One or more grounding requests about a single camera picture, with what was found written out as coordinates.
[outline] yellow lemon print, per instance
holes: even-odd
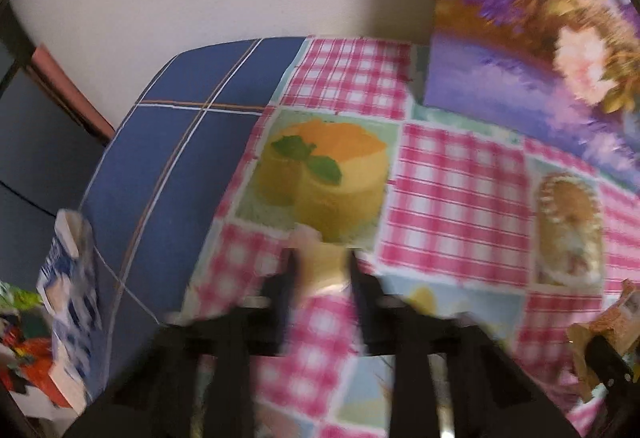
[[[406,301],[424,315],[435,315],[438,310],[436,297],[426,286],[416,288]]]

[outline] mint leaf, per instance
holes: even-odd
[[[307,145],[302,137],[298,135],[283,136],[279,140],[272,142],[271,147],[280,156],[297,161],[304,161],[309,158],[311,151],[316,148],[314,144]]]
[[[306,167],[319,180],[332,185],[340,185],[342,172],[335,160],[329,156],[311,156],[306,161]]]

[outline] white stripe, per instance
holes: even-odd
[[[97,167],[95,167],[95,171],[94,171],[94,175],[91,177],[91,181],[89,181],[89,184],[87,185],[86,189],[84,190],[84,195],[82,195],[82,199],[80,200],[80,205],[78,206],[78,210],[82,209],[82,205],[84,205],[84,201],[86,200],[86,197],[89,195],[89,190],[91,190],[92,185],[95,182],[95,179],[98,176],[98,173],[100,172],[100,168],[102,167],[102,162],[104,161],[105,157],[107,156],[107,153],[110,151],[111,147],[113,147],[113,144],[115,143],[115,141],[118,138],[118,135],[120,134],[120,132],[122,131],[122,129],[124,128],[125,124],[127,123],[127,121],[129,120],[129,118],[131,118],[131,115],[134,113],[134,111],[136,110],[136,106],[140,103],[141,100],[144,100],[144,98],[146,97],[146,94],[151,91],[151,88],[154,87],[154,84],[160,79],[160,77],[162,76],[162,74],[169,69],[169,66],[171,66],[172,62],[178,58],[180,56],[180,54],[175,55],[174,58],[172,58],[171,60],[169,60],[169,63],[164,66],[164,69],[153,79],[153,81],[151,82],[151,84],[149,85],[149,87],[146,88],[146,91],[144,92],[144,94],[138,98],[138,100],[136,101],[135,104],[133,104],[133,107],[130,109],[130,111],[127,113],[127,116],[125,117],[125,119],[122,121],[122,123],[120,124],[120,126],[118,127],[118,130],[116,131],[116,133],[113,135],[113,138],[111,139],[111,141],[109,142],[109,144],[107,145],[107,147],[104,149],[104,152],[102,153],[102,157],[100,158],[100,161],[98,162]]]
[[[188,111],[199,111],[202,107],[196,105],[174,105],[170,103],[139,103],[136,107],[167,107],[169,109],[186,109]],[[216,104],[212,104],[212,107],[208,108],[205,113],[227,113],[227,114],[250,114],[252,116],[261,116],[259,111],[235,111],[228,109],[217,109]]]
[[[255,43],[255,46],[251,49],[251,51],[249,53],[247,53],[244,56],[244,59],[242,59],[242,61],[240,62],[240,64],[238,64],[238,67],[226,78],[225,82],[223,82],[223,84],[220,86],[219,90],[217,91],[217,93],[215,94],[215,96],[209,100],[211,103],[220,95],[220,93],[222,92],[222,90],[226,87],[226,84],[228,84],[229,81],[231,81],[231,79],[234,77],[234,75],[236,74],[236,72],[238,72],[238,70],[240,68],[242,68],[242,65],[244,65],[244,63],[249,59],[249,57],[252,55],[252,53],[254,53],[255,49],[260,45],[260,42],[262,42],[262,39],[258,40],[258,42]],[[140,231],[138,232],[138,235],[136,237],[136,241],[133,245],[133,249],[131,251],[131,255],[129,256],[129,260],[127,261],[127,264],[125,266],[125,270],[124,270],[124,274],[122,275],[122,286],[118,286],[118,291],[116,292],[116,298],[113,304],[113,313],[111,314],[111,321],[109,324],[109,331],[107,333],[107,345],[106,345],[106,353],[105,353],[105,359],[106,359],[106,363],[104,365],[104,382],[103,382],[103,386],[106,388],[107,386],[107,381],[109,379],[109,368],[111,365],[111,346],[113,345],[113,330],[115,329],[115,320],[116,320],[116,315],[118,313],[118,308],[120,307],[120,301],[122,299],[122,292],[123,292],[123,288],[125,283],[127,282],[127,277],[129,277],[129,272],[131,269],[131,264],[133,263],[133,259],[136,256],[136,252],[138,251],[138,246],[140,245],[140,240],[142,240],[142,234],[145,232],[145,227],[146,227],[146,223],[149,221],[149,218],[151,217],[151,214],[154,211],[154,208],[156,207],[156,203],[158,202],[158,199],[160,197],[160,194],[162,194],[162,190],[164,189],[164,186],[166,185],[166,182],[169,180],[169,176],[171,176],[171,172],[172,170],[174,170],[175,164],[178,163],[178,160],[180,159],[180,156],[182,154],[182,152],[184,151],[185,147],[187,147],[189,141],[191,140],[191,137],[193,136],[193,133],[196,132],[198,125],[200,125],[200,122],[202,121],[203,118],[205,118],[205,114],[201,115],[200,118],[198,119],[198,121],[196,122],[196,125],[194,125],[191,128],[191,132],[189,133],[187,140],[184,141],[184,143],[182,144],[182,146],[180,147],[180,150],[178,151],[178,153],[176,154],[174,161],[172,162],[171,166],[169,167],[169,170],[167,170],[167,173],[164,176],[164,179],[162,179],[162,182],[160,183],[160,187],[158,188],[158,191],[156,192],[156,195],[154,196],[153,201],[151,202],[151,205],[144,217],[144,219],[142,220],[142,225],[140,227]]]
[[[116,283],[118,283],[118,284],[122,284],[122,281],[118,278],[118,276],[116,275],[116,273],[115,273],[115,272],[114,272],[114,271],[109,267],[109,265],[107,264],[107,262],[106,262],[106,261],[104,260],[104,258],[102,257],[102,254],[100,253],[100,250],[98,250],[97,246],[95,246],[95,245],[94,245],[94,250],[95,250],[95,253],[96,253],[96,254],[98,254],[98,257],[100,258],[100,261],[102,261],[102,264],[104,265],[104,267],[108,270],[108,272],[111,274],[111,276],[116,280]],[[155,320],[156,324],[158,324],[158,325],[159,325],[159,324],[160,324],[160,321],[159,321],[159,320],[158,320],[158,318],[156,317],[155,313],[153,313],[149,308],[147,308],[147,307],[145,306],[145,304],[144,304],[140,299],[138,299],[138,298],[134,295],[134,293],[133,293],[131,290],[129,290],[129,288],[127,288],[127,286],[126,286],[126,285],[122,284],[122,287],[124,288],[124,291],[126,291],[126,292],[131,296],[131,298],[132,298],[136,303],[138,303],[138,304],[140,305],[140,307],[141,307],[143,310],[145,310],[145,312],[146,312],[146,313],[148,313],[148,314],[151,316],[151,318],[152,318],[153,320]]]

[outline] yellow cake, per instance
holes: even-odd
[[[602,218],[593,189],[569,173],[547,175],[538,190],[543,273],[567,286],[602,276]]]
[[[388,168],[386,144],[373,133],[314,119],[267,141],[256,182],[267,203],[292,206],[297,222],[339,241],[378,217]]]

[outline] pink gingham pattern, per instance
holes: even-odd
[[[294,314],[284,357],[261,358],[257,394],[278,407],[323,418],[352,354],[354,308],[344,296],[306,301]]]
[[[262,137],[262,133],[264,132],[264,128],[273,115],[275,111],[274,106],[267,106],[264,108],[264,111],[258,118],[258,121],[255,123],[254,128],[249,135],[249,140],[247,141],[246,147],[244,148],[244,153],[240,158],[240,162],[238,163],[238,167],[231,176],[231,180],[229,184],[226,186],[225,193],[218,204],[218,208],[216,209],[216,213],[214,215],[214,219],[221,219],[226,217],[231,209],[231,204],[233,203],[234,197],[236,196],[236,192],[238,192],[240,186],[242,185],[242,180],[244,179],[247,170],[251,163],[258,158],[257,154],[257,145]]]
[[[281,103],[403,119],[410,51],[410,45],[389,40],[312,40]]]
[[[595,169],[584,160],[559,150],[557,147],[546,145],[533,138],[524,139],[524,151],[529,156],[542,157],[550,163],[569,170],[580,171],[589,176],[595,175]]]
[[[524,286],[529,232],[522,151],[404,126],[380,235],[383,264]]]
[[[622,290],[622,281],[640,283],[640,199],[609,183],[600,184],[604,204],[607,293]]]
[[[257,278],[278,268],[282,241],[260,231],[225,224],[203,280],[196,285],[198,316],[218,315],[243,299]]]
[[[325,425],[318,434],[318,438],[381,438],[386,433],[374,433],[368,430],[354,429],[339,425]]]
[[[591,400],[588,404],[579,405],[566,417],[569,422],[573,424],[578,433],[580,433],[580,436],[585,436],[591,428],[591,423],[593,423],[593,419],[596,418],[601,406],[602,399],[597,398]]]
[[[571,296],[530,292],[524,320],[516,338],[515,357],[541,382],[553,383],[571,363],[566,329],[587,322],[600,312],[600,296]]]

